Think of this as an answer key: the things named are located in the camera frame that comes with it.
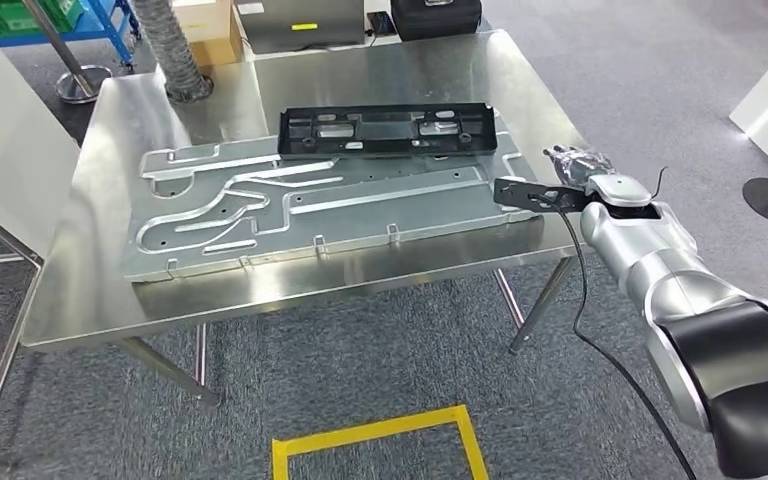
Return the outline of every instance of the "gray carpet floor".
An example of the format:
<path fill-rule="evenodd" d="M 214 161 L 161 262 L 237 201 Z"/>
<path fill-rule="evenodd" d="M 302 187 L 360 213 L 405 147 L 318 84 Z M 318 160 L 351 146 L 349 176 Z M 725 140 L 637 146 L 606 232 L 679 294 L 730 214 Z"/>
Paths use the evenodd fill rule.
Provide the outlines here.
<path fill-rule="evenodd" d="M 768 222 L 740 197 L 768 159 L 727 115 L 768 68 L 768 0 L 486 0 L 573 122 L 626 173 L 654 183 L 710 265 L 768 296 Z M 86 63 L 117 60 L 103 43 Z M 88 111 L 53 101 L 62 72 L 45 47 L 8 50 L 82 138 Z M 137 68 L 151 68 L 138 60 Z M 662 410 L 640 323 L 589 259 L 586 330 L 640 379 Z M 511 270 L 523 306 L 551 265 Z M 29 270 L 0 266 L 0 340 Z M 570 330 L 573 277 L 525 352 L 489 275 L 319 303 L 215 324 L 206 409 L 113 348 L 23 351 L 0 405 L 0 456 L 13 477 L 268 478 L 270 439 L 466 404 L 491 478 L 677 479 L 681 471 L 622 379 Z M 189 366 L 193 332 L 150 338 Z M 699 478 L 721 478 L 710 439 L 667 415 Z M 292 458 L 291 478 L 463 478 L 450 426 Z"/>

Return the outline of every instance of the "black cable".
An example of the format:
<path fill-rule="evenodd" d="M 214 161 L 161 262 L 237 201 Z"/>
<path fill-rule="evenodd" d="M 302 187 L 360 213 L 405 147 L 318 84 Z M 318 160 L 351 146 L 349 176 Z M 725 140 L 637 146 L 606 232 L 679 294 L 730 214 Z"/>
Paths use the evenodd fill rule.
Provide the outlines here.
<path fill-rule="evenodd" d="M 602 355 L 605 360 L 609 361 L 611 365 L 617 369 L 620 375 L 625 378 L 625 381 L 628 382 L 632 390 L 634 390 L 634 393 L 637 394 L 638 398 L 640 398 L 640 401 L 643 402 L 643 405 L 646 406 L 647 410 L 649 410 L 649 414 L 652 416 L 652 419 L 655 420 L 658 428 L 661 429 L 661 433 L 664 434 L 664 438 L 667 440 L 667 443 L 670 444 L 670 448 L 672 448 L 673 454 L 675 454 L 676 459 L 678 459 L 678 463 L 681 464 L 681 468 L 684 469 L 684 473 L 687 475 L 688 480 L 696 480 L 696 474 L 693 473 L 693 468 L 690 466 L 690 462 L 687 461 L 687 457 L 684 456 L 684 452 L 682 452 L 681 447 L 678 445 L 678 442 L 676 441 L 669 427 L 667 427 L 667 423 L 664 421 L 664 417 L 661 416 L 661 414 L 655 408 L 655 405 L 652 404 L 649 396 L 646 395 L 646 392 L 643 391 L 643 388 L 639 383 L 637 383 L 637 380 L 631 376 L 631 374 L 619 362 L 619 360 L 614 358 L 613 355 L 605 351 L 602 347 L 597 345 L 596 342 L 591 340 L 590 337 L 581 332 L 581 314 L 584 312 L 584 306 L 587 304 L 587 271 L 585 270 L 584 253 L 581 251 L 581 245 L 579 245 L 578 242 L 578 235 L 576 235 L 575 229 L 572 228 L 572 224 L 570 223 L 569 218 L 567 218 L 567 214 L 564 213 L 564 211 L 561 210 L 561 208 L 556 205 L 553 200 L 543 195 L 533 195 L 533 198 L 537 198 L 540 201 L 550 205 L 555 210 L 557 210 L 558 214 L 560 214 L 561 219 L 567 226 L 567 230 L 570 232 L 572 244 L 575 246 L 575 253 L 578 255 L 578 263 L 581 265 L 581 303 L 578 306 L 578 311 L 575 313 L 575 319 L 572 323 L 573 333 L 575 333 L 575 336 L 578 337 L 581 341 L 590 345 L 594 350 L 599 352 L 599 354 Z"/>
<path fill-rule="evenodd" d="M 661 180 L 664 179 L 664 170 L 666 170 L 669 167 L 664 167 L 661 169 L 660 172 L 658 172 L 658 186 L 655 187 L 655 195 L 652 195 L 652 198 L 655 198 L 658 196 L 659 193 L 661 193 Z"/>

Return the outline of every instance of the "black bag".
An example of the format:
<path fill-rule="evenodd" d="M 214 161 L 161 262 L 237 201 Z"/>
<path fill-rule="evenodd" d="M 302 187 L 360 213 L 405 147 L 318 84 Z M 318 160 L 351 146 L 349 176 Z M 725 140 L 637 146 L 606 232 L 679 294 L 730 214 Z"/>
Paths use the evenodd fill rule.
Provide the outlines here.
<path fill-rule="evenodd" d="M 481 22 L 481 0 L 390 0 L 390 8 L 405 42 L 475 33 Z"/>

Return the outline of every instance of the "metal sheet panel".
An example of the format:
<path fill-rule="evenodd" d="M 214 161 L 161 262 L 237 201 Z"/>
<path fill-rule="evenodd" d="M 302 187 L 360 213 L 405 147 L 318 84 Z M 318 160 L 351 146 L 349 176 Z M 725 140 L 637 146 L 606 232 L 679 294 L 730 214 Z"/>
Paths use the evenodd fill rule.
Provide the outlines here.
<path fill-rule="evenodd" d="M 530 218 L 493 202 L 496 177 L 534 177 L 497 123 L 499 148 L 477 157 L 284 161 L 275 137 L 148 153 L 125 276 L 166 280 Z"/>

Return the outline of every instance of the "yellow tape marking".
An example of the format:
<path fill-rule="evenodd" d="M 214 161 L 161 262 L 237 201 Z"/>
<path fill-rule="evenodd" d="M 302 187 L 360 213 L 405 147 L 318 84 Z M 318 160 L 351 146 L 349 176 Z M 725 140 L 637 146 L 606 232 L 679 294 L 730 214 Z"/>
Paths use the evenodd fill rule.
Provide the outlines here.
<path fill-rule="evenodd" d="M 318 23 L 297 23 L 295 25 L 290 26 L 290 28 L 293 29 L 293 31 L 298 30 L 316 30 L 319 28 Z"/>
<path fill-rule="evenodd" d="M 472 422 L 469 420 L 469 412 L 466 410 L 466 405 L 432 410 L 430 412 L 344 428 L 342 430 L 316 433 L 291 440 L 273 439 L 272 478 L 274 480 L 289 480 L 288 457 L 290 455 L 341 447 L 366 440 L 375 440 L 376 438 L 389 437 L 399 433 L 436 427 L 445 423 L 456 423 L 458 425 L 461 442 L 463 442 L 463 447 L 466 451 L 466 459 L 469 462 L 469 469 L 472 471 L 473 479 L 488 480 L 487 468 L 484 465 L 481 448 L 478 446 L 478 439 L 475 436 L 475 430 L 472 428 Z"/>

